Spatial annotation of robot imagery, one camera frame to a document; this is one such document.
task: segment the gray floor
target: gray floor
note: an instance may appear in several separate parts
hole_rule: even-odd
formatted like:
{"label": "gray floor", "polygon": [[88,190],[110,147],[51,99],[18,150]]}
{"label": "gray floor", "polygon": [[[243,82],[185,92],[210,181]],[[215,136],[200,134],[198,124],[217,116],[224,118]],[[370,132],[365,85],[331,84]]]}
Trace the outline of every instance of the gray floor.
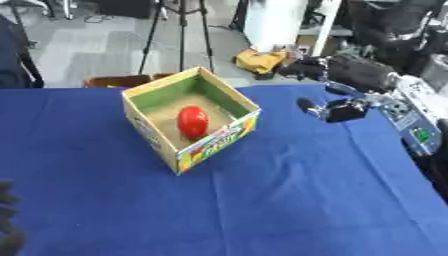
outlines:
{"label": "gray floor", "polygon": [[[228,25],[237,0],[209,0],[209,25]],[[136,74],[148,35],[151,20],[114,17],[98,24],[86,23],[84,18],[93,11],[81,7],[74,20],[50,21],[39,8],[23,8],[22,18],[32,40],[38,41],[31,53],[49,88],[76,88],[94,76]],[[0,8],[8,15],[9,10]],[[177,16],[169,14],[161,21],[147,61],[146,73],[175,72],[178,70],[179,26]],[[200,15],[188,17],[186,38],[186,66],[208,67]],[[291,84],[298,82],[276,77],[269,81],[255,81],[252,75],[236,68],[231,58],[249,45],[242,34],[222,28],[210,28],[215,52],[216,73],[235,87],[254,84]]]}

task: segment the table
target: table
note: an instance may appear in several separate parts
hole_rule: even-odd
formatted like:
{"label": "table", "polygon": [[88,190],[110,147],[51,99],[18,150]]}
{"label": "table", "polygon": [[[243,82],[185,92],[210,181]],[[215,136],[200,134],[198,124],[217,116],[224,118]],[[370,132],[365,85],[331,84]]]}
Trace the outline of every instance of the table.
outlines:
{"label": "table", "polygon": [[0,91],[23,255],[446,255],[448,208],[380,113],[326,124],[295,105],[328,100],[321,86],[241,91],[258,130],[180,177],[118,90]]}

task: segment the red ball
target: red ball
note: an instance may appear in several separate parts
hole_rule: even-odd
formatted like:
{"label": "red ball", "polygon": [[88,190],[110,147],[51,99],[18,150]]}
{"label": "red ball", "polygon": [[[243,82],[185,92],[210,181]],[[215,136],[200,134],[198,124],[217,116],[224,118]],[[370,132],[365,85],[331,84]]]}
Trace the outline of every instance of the red ball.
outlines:
{"label": "red ball", "polygon": [[177,116],[177,126],[186,137],[201,137],[207,131],[207,114],[197,106],[185,107]]}

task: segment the tripod leg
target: tripod leg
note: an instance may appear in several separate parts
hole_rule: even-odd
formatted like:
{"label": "tripod leg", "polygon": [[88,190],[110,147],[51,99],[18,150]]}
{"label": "tripod leg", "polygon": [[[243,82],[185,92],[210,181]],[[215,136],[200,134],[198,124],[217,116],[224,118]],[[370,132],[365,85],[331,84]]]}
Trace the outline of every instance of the tripod leg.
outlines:
{"label": "tripod leg", "polygon": [[199,0],[199,4],[201,8],[202,26],[204,28],[205,44],[207,47],[207,55],[210,65],[210,71],[214,73],[215,67],[213,66],[213,49],[210,46],[210,34],[208,33],[208,24],[207,24],[207,7],[205,7],[204,0]]}
{"label": "tripod leg", "polygon": [[179,5],[179,22],[180,22],[180,60],[179,71],[184,70],[184,57],[185,57],[185,27],[187,27],[187,14],[185,7],[185,0],[180,0]]}
{"label": "tripod leg", "polygon": [[149,32],[148,41],[146,41],[146,46],[143,49],[143,59],[142,59],[141,65],[140,65],[140,69],[138,71],[138,73],[140,75],[143,73],[143,69],[145,69],[145,64],[146,64],[146,59],[148,58],[149,48],[151,47],[152,39],[154,38],[154,34],[156,32],[157,22],[159,21],[159,16],[160,16],[160,13],[162,12],[162,8],[164,6],[163,4],[164,4],[164,0],[160,0],[157,3],[156,14],[154,16],[154,21],[152,23],[151,31]]}

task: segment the black object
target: black object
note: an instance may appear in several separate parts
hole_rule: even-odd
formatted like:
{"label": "black object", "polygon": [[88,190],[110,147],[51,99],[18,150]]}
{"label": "black object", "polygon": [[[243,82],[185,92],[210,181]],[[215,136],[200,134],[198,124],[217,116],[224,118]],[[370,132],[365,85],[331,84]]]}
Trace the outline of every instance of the black object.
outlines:
{"label": "black object", "polygon": [[420,47],[427,40],[428,23],[445,0],[402,0],[398,4],[349,1],[353,31],[358,44],[375,47],[373,56],[397,72],[415,74],[417,60],[428,59]]}
{"label": "black object", "polygon": [[276,69],[280,75],[296,76],[298,80],[305,77],[326,82],[328,80],[328,61],[326,58],[302,56],[288,66],[279,66]]}
{"label": "black object", "polygon": [[385,93],[393,88],[385,83],[392,67],[354,54],[338,54],[328,61],[331,81],[346,84],[360,92]]}
{"label": "black object", "polygon": [[104,15],[116,15],[148,19],[151,10],[150,0],[88,0],[98,5],[98,11]]}
{"label": "black object", "polygon": [[164,0],[160,0],[159,3],[157,3],[156,7],[156,14],[154,17],[154,21],[152,23],[151,31],[148,36],[148,41],[146,42],[146,46],[143,49],[143,59],[142,63],[140,65],[139,74],[143,73],[143,69],[145,68],[146,59],[148,58],[149,48],[151,47],[152,40],[154,38],[154,34],[156,32],[157,23],[159,21],[159,16],[162,11],[162,8],[166,8],[176,14],[179,15],[179,23],[181,27],[181,34],[180,34],[180,59],[179,59],[179,71],[184,70],[184,55],[185,55],[185,27],[187,26],[187,19],[186,16],[189,14],[193,14],[196,12],[200,12],[202,16],[202,27],[204,29],[204,36],[205,36],[205,44],[207,47],[207,55],[209,59],[209,65],[210,65],[210,71],[214,72],[214,66],[213,66],[213,50],[210,46],[210,35],[208,32],[208,25],[207,25],[207,8],[205,7],[205,0],[199,0],[199,8],[187,11],[186,10],[186,0],[180,0],[179,3],[179,10],[174,10],[169,6],[165,5]]}
{"label": "black object", "polygon": [[[30,41],[23,27],[19,24],[12,23],[1,15],[0,27],[0,33],[2,34],[0,38],[3,40],[2,47],[5,47],[7,54],[11,55],[9,69],[14,67],[8,75],[10,79],[14,79],[8,79],[9,82],[5,82],[0,87],[43,88],[45,82],[29,53]],[[5,61],[8,61],[8,58],[3,56],[3,62]]]}
{"label": "black object", "polygon": [[11,182],[0,182],[0,233],[6,236],[0,239],[0,255],[14,256],[17,255],[22,244],[24,243],[24,236],[9,221],[16,211],[9,208],[9,206],[16,204],[18,198],[8,194],[8,190],[12,187]]}
{"label": "black object", "polygon": [[358,100],[335,100],[327,104],[329,114],[327,117],[328,123],[344,122],[364,118],[369,110],[369,105],[366,102]]}
{"label": "black object", "polygon": [[235,15],[232,22],[229,25],[230,29],[236,29],[240,32],[244,32],[244,26],[246,24],[247,7],[249,6],[248,0],[240,0],[236,7]]}

